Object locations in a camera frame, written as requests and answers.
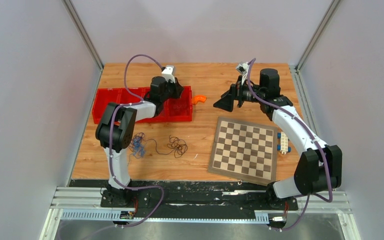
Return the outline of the red plastic compartment tray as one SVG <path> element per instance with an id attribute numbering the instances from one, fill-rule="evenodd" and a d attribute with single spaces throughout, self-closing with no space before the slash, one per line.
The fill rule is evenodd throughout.
<path id="1" fill-rule="evenodd" d="M 122 88 L 99 88 L 92 107 L 92 118 L 98 124 L 108 103 L 136 103 L 140 99 Z M 192 89 L 185 86 L 179 99 L 168 99 L 163 105 L 163 111 L 156 117 L 140 120 L 139 123 L 190 122 L 193 119 Z"/>

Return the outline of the orange plastic piece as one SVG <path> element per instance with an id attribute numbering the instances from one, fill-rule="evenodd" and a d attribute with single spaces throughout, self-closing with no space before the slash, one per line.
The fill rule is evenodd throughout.
<path id="1" fill-rule="evenodd" d="M 207 97 L 205 95 L 195 95 L 192 99 L 191 99 L 191 103 L 193 105 L 197 105 L 198 103 L 205 103 L 207 100 Z"/>

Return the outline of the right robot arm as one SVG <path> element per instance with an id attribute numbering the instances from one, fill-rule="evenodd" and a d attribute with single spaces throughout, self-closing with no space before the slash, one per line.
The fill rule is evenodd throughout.
<path id="1" fill-rule="evenodd" d="M 259 83 L 251 81 L 251 69 L 237 67 L 236 83 L 223 93 L 213 106 L 232 112 L 234 104 L 259 103 L 261 111 L 274 122 L 293 144 L 300 158 L 292 177 L 269 183 L 266 204 L 278 209 L 286 198 L 314 195 L 330 203 L 333 189 L 342 184 L 342 151 L 320 139 L 301 119 L 292 101 L 281 94 L 280 76 L 276 69 L 264 68 Z"/>

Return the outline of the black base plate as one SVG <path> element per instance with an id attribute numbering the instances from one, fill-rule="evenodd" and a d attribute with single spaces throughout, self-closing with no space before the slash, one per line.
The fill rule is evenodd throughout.
<path id="1" fill-rule="evenodd" d="M 69 187 L 97 188 L 98 206 L 130 208 L 136 217 L 171 219 L 251 219 L 255 211 L 297 211 L 295 198 L 276 200 L 267 187 L 253 183 L 226 181 L 149 181 L 133 180 L 131 203 L 111 205 L 103 199 L 108 185 L 102 179 L 73 179 Z"/>

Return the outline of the aluminium frame rail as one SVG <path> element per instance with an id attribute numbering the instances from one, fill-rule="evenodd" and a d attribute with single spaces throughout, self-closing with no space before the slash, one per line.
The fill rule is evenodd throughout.
<path id="1" fill-rule="evenodd" d="M 347 195 L 263 205 L 264 191 L 220 182 L 167 182 L 135 193 L 138 206 L 102 206 L 102 187 L 58 187 L 42 240 L 359 240 Z"/>

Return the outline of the white toy block vehicle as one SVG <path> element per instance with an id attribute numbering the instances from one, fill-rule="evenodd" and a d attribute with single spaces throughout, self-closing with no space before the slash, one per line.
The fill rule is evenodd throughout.
<path id="1" fill-rule="evenodd" d="M 281 131 L 277 133 L 277 151 L 282 155 L 286 155 L 290 153 L 292 148 L 289 146 L 289 138 L 285 134 L 285 132 Z"/>

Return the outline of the wooden chessboard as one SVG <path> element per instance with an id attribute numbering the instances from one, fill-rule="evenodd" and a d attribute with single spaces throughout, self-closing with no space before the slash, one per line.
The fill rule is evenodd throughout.
<path id="1" fill-rule="evenodd" d="M 262 186 L 276 181 L 277 135 L 274 126 L 219 117 L 208 172 Z"/>

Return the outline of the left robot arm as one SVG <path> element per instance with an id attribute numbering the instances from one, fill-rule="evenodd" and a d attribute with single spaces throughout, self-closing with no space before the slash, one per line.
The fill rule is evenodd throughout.
<path id="1" fill-rule="evenodd" d="M 95 137 L 107 157 L 109 179 L 103 199 L 113 206 L 127 207 L 133 201 L 127 148 L 137 121 L 157 117 L 169 99 L 179 99 L 184 88 L 176 77 L 155 76 L 150 89 L 138 102 L 110 102 L 96 128 Z"/>

